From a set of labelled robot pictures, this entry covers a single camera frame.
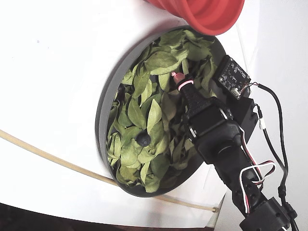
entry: red silicone funnel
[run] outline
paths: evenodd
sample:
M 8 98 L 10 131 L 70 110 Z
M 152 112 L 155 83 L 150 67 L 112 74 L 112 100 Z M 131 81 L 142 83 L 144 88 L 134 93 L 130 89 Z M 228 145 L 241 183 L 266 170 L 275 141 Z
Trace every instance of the red silicone funnel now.
M 147 0 L 185 19 L 195 30 L 219 35 L 229 30 L 242 11 L 244 0 Z

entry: robotic arm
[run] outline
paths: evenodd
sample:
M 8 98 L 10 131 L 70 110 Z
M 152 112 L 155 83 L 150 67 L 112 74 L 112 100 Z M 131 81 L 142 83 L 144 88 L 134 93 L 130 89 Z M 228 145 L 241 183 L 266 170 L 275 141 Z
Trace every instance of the robotic arm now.
M 257 165 L 246 146 L 258 120 L 253 112 L 254 100 L 248 98 L 250 77 L 226 55 L 213 76 L 227 95 L 226 102 L 222 102 L 216 97 L 203 97 L 188 75 L 173 72 L 172 76 L 187 105 L 183 116 L 186 133 L 203 160 L 215 166 L 232 191 L 233 203 L 245 217 L 240 224 L 242 230 L 285 231 L 290 224 L 293 231 L 298 230 L 294 221 L 297 214 L 284 199 L 285 186 L 279 189 L 282 205 L 261 192 L 263 180 L 276 165 L 272 161 Z M 259 106 L 258 113 L 263 126 Z M 272 169 L 262 177 L 259 168 L 266 165 Z

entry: round gray tray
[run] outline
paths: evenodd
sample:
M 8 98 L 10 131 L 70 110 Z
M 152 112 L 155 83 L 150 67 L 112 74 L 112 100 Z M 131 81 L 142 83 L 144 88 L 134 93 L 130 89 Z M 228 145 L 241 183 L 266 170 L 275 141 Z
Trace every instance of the round gray tray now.
M 225 50 L 223 49 L 221 43 L 215 36 L 206 36 L 202 35 L 196 31 L 194 31 L 190 26 L 179 26 L 167 31 L 162 31 L 159 33 L 156 33 L 154 35 L 151 35 L 147 38 L 145 38 L 143 41 L 141 41 L 139 44 L 137 44 L 135 47 L 133 47 L 127 55 L 125 55 L 118 64 L 114 67 L 113 72 L 108 77 L 102 94 L 101 98 L 99 100 L 97 113 L 96 113 L 96 119 L 95 119 L 95 134 L 96 134 L 96 142 L 98 145 L 98 150 L 100 152 L 100 155 L 103 159 L 103 162 L 106 164 L 107 168 L 109 169 L 111 175 L 113 176 L 114 180 L 117 182 L 117 184 L 127 193 L 132 194 L 134 196 L 139 197 L 153 197 L 158 196 L 161 194 L 165 194 L 179 185 L 181 185 L 185 180 L 187 180 L 203 163 L 202 158 L 200 155 L 195 155 L 188 163 L 188 166 L 186 169 L 184 169 L 181 173 L 181 175 L 178 177 L 178 180 L 176 184 L 168 189 L 159 189 L 158 191 L 154 193 L 147 193 L 145 189 L 142 186 L 135 186 L 133 188 L 127 187 L 121 183 L 119 183 L 116 179 L 116 173 L 110 166 L 108 160 L 107 160 L 107 150 L 106 150 L 106 133 L 107 133 L 107 119 L 109 116 L 109 111 L 111 108 L 111 104 L 113 102 L 115 93 L 117 91 L 117 88 L 119 84 L 121 83 L 121 80 L 124 76 L 124 74 L 127 72 L 127 70 L 130 68 L 132 63 L 140 56 L 141 52 L 154 40 L 158 39 L 162 34 L 177 30 L 177 29 L 188 29 L 193 31 L 198 37 L 204 37 L 206 40 L 213 41 L 215 40 L 214 44 L 211 46 L 211 51 L 213 54 L 213 60 L 216 65 L 220 63 L 223 56 L 226 54 Z

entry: pile of dried leaves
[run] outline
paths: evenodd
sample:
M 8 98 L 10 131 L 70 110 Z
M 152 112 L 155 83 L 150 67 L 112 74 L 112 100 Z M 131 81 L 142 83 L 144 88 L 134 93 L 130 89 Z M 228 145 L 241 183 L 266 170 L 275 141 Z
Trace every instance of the pile of dried leaves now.
M 196 154 L 185 135 L 185 113 L 170 72 L 194 77 L 205 96 L 213 96 L 209 80 L 216 66 L 212 41 L 189 30 L 162 35 L 139 56 L 123 77 L 108 118 L 108 161 L 117 180 L 146 192 L 170 188 Z

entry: circuit board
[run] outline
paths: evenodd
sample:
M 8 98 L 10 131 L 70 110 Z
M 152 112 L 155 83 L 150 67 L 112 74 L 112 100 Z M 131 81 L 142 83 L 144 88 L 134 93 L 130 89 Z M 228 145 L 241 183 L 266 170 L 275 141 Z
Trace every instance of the circuit board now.
M 228 55 L 222 59 L 213 79 L 220 88 L 238 100 L 244 94 L 243 88 L 251 80 L 249 75 Z

